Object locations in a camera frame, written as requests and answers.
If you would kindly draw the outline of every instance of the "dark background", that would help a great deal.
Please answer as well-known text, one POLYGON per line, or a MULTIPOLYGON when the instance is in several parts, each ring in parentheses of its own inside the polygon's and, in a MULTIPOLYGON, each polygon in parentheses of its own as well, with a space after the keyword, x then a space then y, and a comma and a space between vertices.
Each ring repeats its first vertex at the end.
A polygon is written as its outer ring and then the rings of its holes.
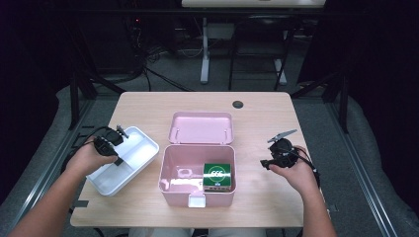
MULTIPOLYGON (((1 3, 1 201, 39 147, 58 107, 55 93, 69 84, 74 72, 71 55, 77 48, 72 47, 61 23, 52 21, 41 10, 40 4, 46 3, 29 0, 1 3)), ((326 12, 340 10, 368 10, 371 17, 320 20, 298 81, 320 80, 339 70, 355 50, 355 55, 359 56, 346 74, 350 79, 350 96, 361 105, 369 120, 382 168, 400 197, 419 213, 419 185, 415 182, 415 173, 419 170, 416 162, 419 146, 418 3, 327 0, 326 12)), ((113 27, 107 28, 97 39, 89 36, 88 24, 81 27, 89 39, 85 45, 88 51, 97 51, 87 58, 86 64, 96 69, 134 70, 137 58, 122 35, 109 39, 114 48, 121 50, 102 53, 127 59, 118 60, 119 65, 99 60, 104 57, 97 54, 101 49, 98 44, 93 47, 92 41, 99 41, 107 48, 109 42, 104 41, 107 33, 124 31, 120 19, 109 21, 112 22, 108 26, 113 27)))

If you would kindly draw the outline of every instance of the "white container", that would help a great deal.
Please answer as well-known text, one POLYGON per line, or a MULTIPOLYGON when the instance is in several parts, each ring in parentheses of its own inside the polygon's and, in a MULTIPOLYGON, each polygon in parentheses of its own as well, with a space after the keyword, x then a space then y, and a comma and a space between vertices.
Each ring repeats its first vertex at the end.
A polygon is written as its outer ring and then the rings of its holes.
POLYGON ((154 160, 159 150, 158 144, 137 127, 128 127, 125 132, 128 138, 124 137, 124 142, 114 147, 123 163, 120 166, 114 163, 104 165, 87 176, 103 196, 115 195, 154 160))
POLYGON ((159 189, 173 206, 230 206, 236 188, 235 151, 231 115, 212 112, 178 112, 173 115, 159 178, 159 189), (205 163, 231 165, 231 189, 207 193, 203 189, 205 163))

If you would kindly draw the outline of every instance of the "white plastic tray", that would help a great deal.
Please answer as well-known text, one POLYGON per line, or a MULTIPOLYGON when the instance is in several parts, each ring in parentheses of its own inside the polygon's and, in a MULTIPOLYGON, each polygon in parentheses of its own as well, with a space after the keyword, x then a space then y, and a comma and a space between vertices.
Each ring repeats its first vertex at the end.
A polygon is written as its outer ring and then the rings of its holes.
POLYGON ((143 170, 159 151, 158 144, 135 126, 125 130, 128 138, 115 147, 123 158, 120 166, 108 164, 87 176, 96 190, 103 196, 113 196, 132 178, 143 170))

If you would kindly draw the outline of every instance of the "human hand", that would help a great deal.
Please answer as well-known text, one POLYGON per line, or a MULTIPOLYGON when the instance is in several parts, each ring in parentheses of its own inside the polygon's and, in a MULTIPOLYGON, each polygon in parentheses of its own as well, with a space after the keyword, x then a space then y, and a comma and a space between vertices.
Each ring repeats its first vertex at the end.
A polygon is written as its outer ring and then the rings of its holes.
MULTIPOLYGON (((304 152, 298 150, 298 155, 303 158, 307 158, 304 152)), ((318 190, 315 177, 311 168, 303 162, 301 159, 297 159, 296 163, 290 168, 281 168, 277 165, 269 165, 269 169, 274 173, 283 176, 287 179, 290 185, 296 189, 301 195, 312 192, 313 190, 318 190)))
POLYGON ((65 172, 74 173, 84 178, 101 166, 117 161, 117 156, 102 156, 98 153, 93 144, 94 137, 89 137, 87 144, 78 149, 74 156, 68 161, 65 172))

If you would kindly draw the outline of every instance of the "pink plastic box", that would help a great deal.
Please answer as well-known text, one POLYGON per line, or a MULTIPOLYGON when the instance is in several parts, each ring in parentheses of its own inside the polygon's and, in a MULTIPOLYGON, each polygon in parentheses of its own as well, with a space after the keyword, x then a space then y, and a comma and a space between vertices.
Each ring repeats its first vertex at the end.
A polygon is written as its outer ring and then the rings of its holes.
POLYGON ((172 145, 164 151, 159 188, 169 205, 229 206, 235 182, 235 152, 231 115, 213 112, 178 112, 169 132, 172 145), (231 165, 231 189, 207 193, 203 189, 205 163, 231 165))

